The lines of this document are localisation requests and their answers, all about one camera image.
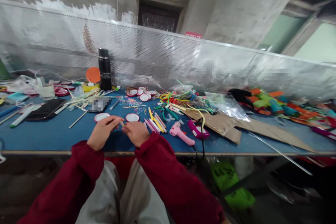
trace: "cardboard piece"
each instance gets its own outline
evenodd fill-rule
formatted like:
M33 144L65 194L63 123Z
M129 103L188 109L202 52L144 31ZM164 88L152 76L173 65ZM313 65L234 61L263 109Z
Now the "cardboard piece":
M195 110L183 111L186 115L190 116L194 120L201 118L201 115ZM235 129L236 121L231 117L228 117L224 113L218 113L216 115L210 115L204 113L205 126L209 127L213 131L217 132L219 135L230 139L236 144L240 144L240 137L242 133Z
M278 140L285 144L299 147L310 152L316 152L314 149L310 148L292 133L289 133L288 131L281 129L277 126L251 119L251 122L239 120L236 124L236 127L255 132L257 134Z

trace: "hand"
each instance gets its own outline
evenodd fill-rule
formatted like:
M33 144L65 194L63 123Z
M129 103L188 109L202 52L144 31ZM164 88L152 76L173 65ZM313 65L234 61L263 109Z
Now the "hand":
M111 131L115 128L119 128L120 121L124 121L124 119L118 116L110 115L109 117L105 117L97 122L86 144L95 151L100 151L104 147Z
M135 147L140 146L146 142L150 136L147 128L142 122L127 122L122 131L130 138Z

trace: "black bottle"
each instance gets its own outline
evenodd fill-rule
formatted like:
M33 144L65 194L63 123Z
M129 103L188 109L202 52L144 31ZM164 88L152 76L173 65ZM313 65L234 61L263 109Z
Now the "black bottle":
M100 70L100 89L111 90L111 64L107 49L98 49L98 65Z

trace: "blurred label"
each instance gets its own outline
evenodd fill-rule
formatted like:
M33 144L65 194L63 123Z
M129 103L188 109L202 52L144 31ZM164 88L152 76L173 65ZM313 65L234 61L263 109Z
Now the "blurred label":
M195 38L199 38L201 39L202 38L202 34L199 34L199 33L192 33L190 31L186 31L185 32L185 35L188 36L188 37L195 37Z

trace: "red jacket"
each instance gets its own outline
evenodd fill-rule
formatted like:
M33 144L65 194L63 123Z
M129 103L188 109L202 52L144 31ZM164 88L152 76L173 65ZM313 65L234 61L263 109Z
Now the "red jacket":
M104 166L104 153L86 141L75 144L71 158L40 193L19 224L75 223ZM169 143L152 133L135 156L176 224L222 223L223 210L204 185L175 157Z

